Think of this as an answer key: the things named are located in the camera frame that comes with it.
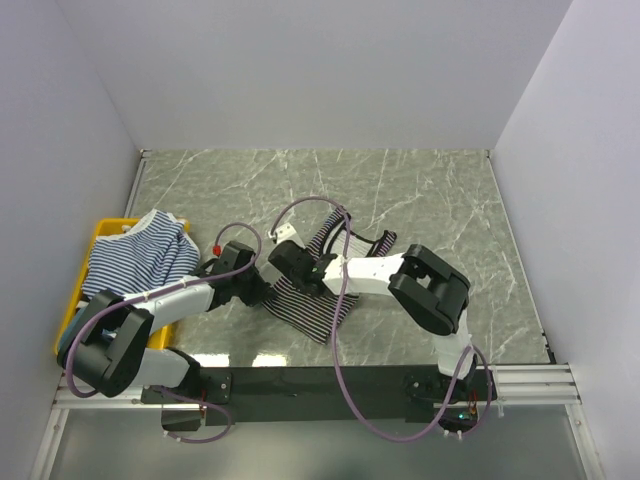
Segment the black white striped tank top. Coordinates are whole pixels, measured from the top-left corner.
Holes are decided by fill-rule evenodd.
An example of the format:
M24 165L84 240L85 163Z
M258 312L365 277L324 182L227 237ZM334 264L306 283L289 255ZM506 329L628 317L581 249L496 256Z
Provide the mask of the black white striped tank top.
M315 258L322 254L341 254L346 238L343 216L334 210L305 248ZM349 240L350 257L383 257L394 246L397 234L385 230L374 240L352 232ZM338 296L331 292L311 296L298 291L284 276L274 285L275 297L263 303L264 309L275 318L295 328L314 342L326 344L330 340Z

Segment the blue white striped tank top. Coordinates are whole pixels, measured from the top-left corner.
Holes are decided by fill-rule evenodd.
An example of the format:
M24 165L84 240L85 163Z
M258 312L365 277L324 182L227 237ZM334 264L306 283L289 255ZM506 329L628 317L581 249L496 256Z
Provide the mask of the blue white striped tank top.
M91 298L105 289L118 295L152 290L180 280L199 261L183 221L154 209L128 231L95 239L82 292Z

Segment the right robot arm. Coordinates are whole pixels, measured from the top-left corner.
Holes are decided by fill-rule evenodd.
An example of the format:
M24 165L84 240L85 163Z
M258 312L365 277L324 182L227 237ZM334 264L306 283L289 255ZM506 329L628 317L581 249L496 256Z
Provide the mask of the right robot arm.
M402 254L314 258L291 240L277 245L269 262L302 293L395 298L433 336L444 395L460 399L474 386L472 341L467 327L469 280L427 247L412 244Z

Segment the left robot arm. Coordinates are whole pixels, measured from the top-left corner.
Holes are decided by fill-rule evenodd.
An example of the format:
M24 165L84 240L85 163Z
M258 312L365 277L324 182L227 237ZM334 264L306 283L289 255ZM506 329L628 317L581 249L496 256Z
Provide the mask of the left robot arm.
M96 294L58 346L56 360L68 389L79 398L115 397L134 383L156 331L233 298L247 306L261 303L270 284L255 266L260 254L259 247L231 241L218 256L166 286L125 296L109 289Z

